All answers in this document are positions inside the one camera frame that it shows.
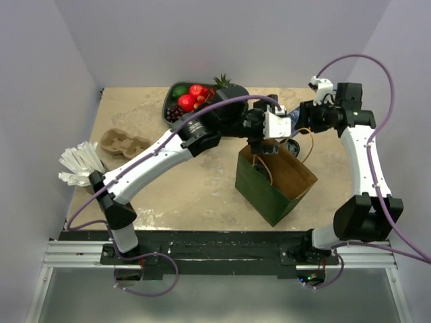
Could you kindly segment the brown and green paper bag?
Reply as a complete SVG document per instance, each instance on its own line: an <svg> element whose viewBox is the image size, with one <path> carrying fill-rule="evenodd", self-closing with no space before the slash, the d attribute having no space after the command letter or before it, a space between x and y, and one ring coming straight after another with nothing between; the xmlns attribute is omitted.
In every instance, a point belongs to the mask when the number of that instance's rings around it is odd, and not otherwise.
<svg viewBox="0 0 431 323"><path fill-rule="evenodd" d="M256 163L266 167L270 182L253 169ZM317 181L316 175L280 144L273 155L253 155L249 145L238 153L235 188L271 226L291 213Z"/></svg>

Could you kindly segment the black plastic cup lid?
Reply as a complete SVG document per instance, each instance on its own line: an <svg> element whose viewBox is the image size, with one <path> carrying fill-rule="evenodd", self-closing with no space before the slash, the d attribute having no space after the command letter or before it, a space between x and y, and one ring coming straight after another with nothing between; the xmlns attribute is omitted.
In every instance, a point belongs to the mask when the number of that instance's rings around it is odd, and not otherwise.
<svg viewBox="0 0 431 323"><path fill-rule="evenodd" d="M267 181L271 181L270 174L267 171L266 167L263 164L256 163L253 165L253 169L262 175Z"/></svg>

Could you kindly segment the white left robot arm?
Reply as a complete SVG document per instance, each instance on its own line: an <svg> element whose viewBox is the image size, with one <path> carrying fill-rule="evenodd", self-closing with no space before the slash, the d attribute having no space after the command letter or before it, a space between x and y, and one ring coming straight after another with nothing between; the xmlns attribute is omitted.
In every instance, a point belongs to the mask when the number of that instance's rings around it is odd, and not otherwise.
<svg viewBox="0 0 431 323"><path fill-rule="evenodd" d="M186 113L153 145L123 166L105 174L94 171L90 185L104 214L116 256L125 264L139 258L133 227L137 214L131 199L175 166L217 147L223 137L245 138L258 154L277 153L266 139L290 134L286 110L271 96L250 95L231 85L215 92L209 102Z"/></svg>

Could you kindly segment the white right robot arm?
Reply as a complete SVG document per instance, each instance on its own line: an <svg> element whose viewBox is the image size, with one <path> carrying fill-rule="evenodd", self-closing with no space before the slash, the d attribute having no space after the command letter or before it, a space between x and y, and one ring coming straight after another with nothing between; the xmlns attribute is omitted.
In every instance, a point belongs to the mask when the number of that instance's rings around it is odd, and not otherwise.
<svg viewBox="0 0 431 323"><path fill-rule="evenodd" d="M322 133L334 129L350 163L352 197L336 212L331 225L312 230L311 241L300 247L300 257L316 264L324 250L349 240L385 240L403 212L403 201L388 187L372 134L374 115L362 109L362 85L338 83L313 77L308 84L314 100L300 104L295 129Z"/></svg>

